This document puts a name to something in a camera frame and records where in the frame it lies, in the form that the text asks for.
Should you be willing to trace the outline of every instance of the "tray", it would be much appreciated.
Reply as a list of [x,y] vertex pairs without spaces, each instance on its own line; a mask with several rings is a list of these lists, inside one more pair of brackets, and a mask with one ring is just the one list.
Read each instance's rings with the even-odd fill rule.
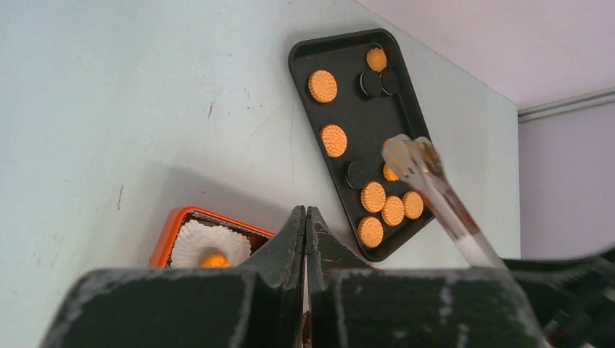
[[229,219],[228,217],[214,212],[209,212],[205,209],[198,207],[178,208],[169,213],[167,221],[165,222],[165,227],[162,229],[162,233],[158,238],[156,249],[154,249],[154,253],[149,259],[148,267],[170,267],[171,250],[173,250],[179,228],[190,220],[196,220],[205,224],[222,225],[237,233],[243,234],[250,242],[252,254],[274,236],[271,232],[261,230],[260,228],[245,223],[240,223],[239,221]]
[[[400,91],[393,96],[383,94],[369,99],[360,90],[359,75],[369,69],[366,54],[373,47],[384,50],[388,67],[400,79]],[[404,217],[401,224],[388,226],[382,222],[380,212],[370,213],[363,208],[360,203],[361,187],[353,188],[347,179],[348,168],[354,162],[353,166],[360,164],[363,167],[360,171],[364,175],[361,180],[380,182],[387,196],[396,195],[401,198],[405,192],[410,191],[403,182],[391,182],[384,178],[384,160],[380,155],[384,141],[397,134],[429,138],[400,47],[393,35],[384,29],[301,41],[290,51],[289,69],[359,250],[370,261],[382,261],[434,217],[425,208],[419,219],[409,220]],[[308,91],[308,78],[316,70],[329,71],[337,81],[338,93],[330,103],[318,103]],[[348,138],[348,147],[341,157],[330,158],[321,141],[320,130],[329,124],[339,125]],[[384,239],[373,249],[364,248],[358,241],[357,226],[365,216],[377,217],[384,227]]]

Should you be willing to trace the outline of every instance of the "black baking tray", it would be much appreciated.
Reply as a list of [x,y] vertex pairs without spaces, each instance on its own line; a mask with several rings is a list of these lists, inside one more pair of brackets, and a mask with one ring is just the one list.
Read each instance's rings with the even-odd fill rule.
[[[369,69],[366,54],[373,47],[384,50],[388,67],[400,78],[401,89],[394,96],[383,94],[368,99],[360,90],[358,78],[363,71]],[[294,45],[289,54],[289,69],[354,231],[359,250],[367,260],[382,261],[434,217],[425,208],[419,219],[409,220],[404,217],[401,224],[388,226],[382,221],[380,212],[370,213],[363,208],[360,188],[351,187],[347,180],[350,163],[362,161],[366,166],[363,171],[365,181],[380,182],[387,196],[395,195],[401,198],[405,192],[410,191],[402,181],[390,182],[384,178],[384,160],[380,155],[384,141],[397,134],[404,133],[411,138],[429,138],[400,47],[390,32],[380,28],[316,38]],[[330,103],[318,103],[308,91],[308,78],[316,70],[329,71],[337,81],[338,93]],[[347,135],[348,147],[341,157],[327,156],[321,141],[320,130],[329,124],[340,126]],[[358,241],[357,227],[365,216],[378,218],[384,226],[384,239],[373,249],[364,248]]]

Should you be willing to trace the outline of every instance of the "gray metal strip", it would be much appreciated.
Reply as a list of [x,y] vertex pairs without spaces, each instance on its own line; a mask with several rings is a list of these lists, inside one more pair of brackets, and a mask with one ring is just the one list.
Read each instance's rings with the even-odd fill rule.
[[519,123],[615,102],[615,87],[519,110]]

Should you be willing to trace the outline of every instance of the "orange box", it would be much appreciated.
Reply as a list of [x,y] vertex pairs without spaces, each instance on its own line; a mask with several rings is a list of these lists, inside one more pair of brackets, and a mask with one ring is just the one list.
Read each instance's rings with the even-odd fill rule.
[[205,209],[198,207],[178,208],[171,211],[167,217],[165,227],[162,229],[162,233],[158,238],[156,249],[154,249],[154,253],[149,259],[149,267],[169,267],[171,250],[173,249],[173,245],[177,239],[179,228],[189,220],[197,220],[200,223],[222,225],[237,233],[243,234],[250,242],[252,253],[257,251],[260,247],[267,243],[269,239],[272,239],[273,236],[275,236],[269,231],[261,230],[260,228],[229,219],[226,216],[222,216]]

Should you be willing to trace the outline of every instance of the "pink wall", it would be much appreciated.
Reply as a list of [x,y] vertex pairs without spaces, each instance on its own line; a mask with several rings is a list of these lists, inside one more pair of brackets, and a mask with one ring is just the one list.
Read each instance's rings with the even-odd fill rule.
[[519,124],[521,257],[615,244],[615,103]]

